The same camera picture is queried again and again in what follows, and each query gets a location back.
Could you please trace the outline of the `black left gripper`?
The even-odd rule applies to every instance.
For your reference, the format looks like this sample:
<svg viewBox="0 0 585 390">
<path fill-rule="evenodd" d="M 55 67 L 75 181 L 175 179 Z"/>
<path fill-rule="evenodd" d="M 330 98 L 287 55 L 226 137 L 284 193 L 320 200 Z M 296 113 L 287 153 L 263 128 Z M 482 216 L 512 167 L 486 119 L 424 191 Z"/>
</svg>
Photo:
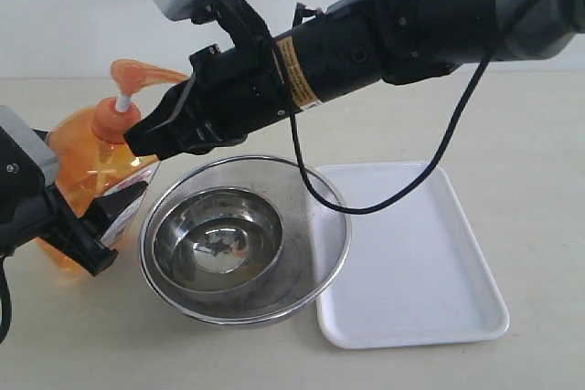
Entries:
<svg viewBox="0 0 585 390">
<path fill-rule="evenodd" d="M 118 252 L 102 242 L 118 242 L 142 203 L 148 183 L 137 182 L 95 198 L 76 216 L 61 192 L 51 186 L 33 196 L 1 195 L 1 254 L 11 256 L 32 239 L 41 238 L 96 276 Z"/>
</svg>

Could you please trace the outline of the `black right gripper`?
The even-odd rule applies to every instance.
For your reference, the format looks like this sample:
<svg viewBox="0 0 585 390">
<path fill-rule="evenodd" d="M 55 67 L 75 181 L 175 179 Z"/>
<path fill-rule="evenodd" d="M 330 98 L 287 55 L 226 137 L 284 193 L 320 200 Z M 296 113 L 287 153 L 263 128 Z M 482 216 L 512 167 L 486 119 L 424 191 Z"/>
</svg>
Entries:
<svg viewBox="0 0 585 390">
<path fill-rule="evenodd" d="M 248 135 L 296 115 L 293 83 L 273 50 L 245 65 L 233 49 L 193 55 L 189 79 L 172 86 L 123 138 L 134 156 L 164 161 L 239 145 Z"/>
</svg>

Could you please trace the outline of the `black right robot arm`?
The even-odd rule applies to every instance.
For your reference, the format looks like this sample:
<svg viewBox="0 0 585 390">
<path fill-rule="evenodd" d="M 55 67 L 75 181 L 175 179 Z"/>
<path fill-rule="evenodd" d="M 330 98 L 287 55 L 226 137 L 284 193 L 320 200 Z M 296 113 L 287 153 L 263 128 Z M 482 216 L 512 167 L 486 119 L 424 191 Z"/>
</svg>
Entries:
<svg viewBox="0 0 585 390">
<path fill-rule="evenodd" d="M 555 57 L 584 30 L 584 0 L 339 0 L 295 8 L 273 36 L 246 0 L 154 0 L 170 20 L 217 23 L 233 46 L 191 55 L 191 76 L 124 135 L 138 156 L 205 154 L 378 81 L 438 78 L 485 55 Z"/>
</svg>

